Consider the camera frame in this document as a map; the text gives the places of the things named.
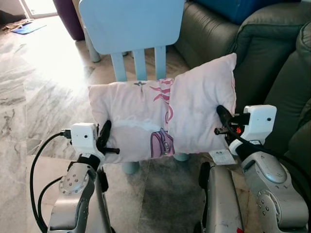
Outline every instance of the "light blue chair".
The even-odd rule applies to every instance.
[[[185,0],[81,0],[80,14],[99,54],[111,54],[118,82],[127,81],[122,52],[132,51],[137,80],[147,80],[144,49],[155,48],[156,78],[166,78],[166,45],[179,37]],[[188,155],[174,156],[179,161]],[[138,162],[123,163],[127,174]]]

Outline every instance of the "pillow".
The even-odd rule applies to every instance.
[[[234,113],[235,65],[233,53],[175,79],[90,86],[90,105],[100,130],[108,119],[112,123],[107,146],[120,148],[119,155],[107,154],[105,163],[226,148],[224,136],[214,135],[222,126],[216,107],[221,104]]]

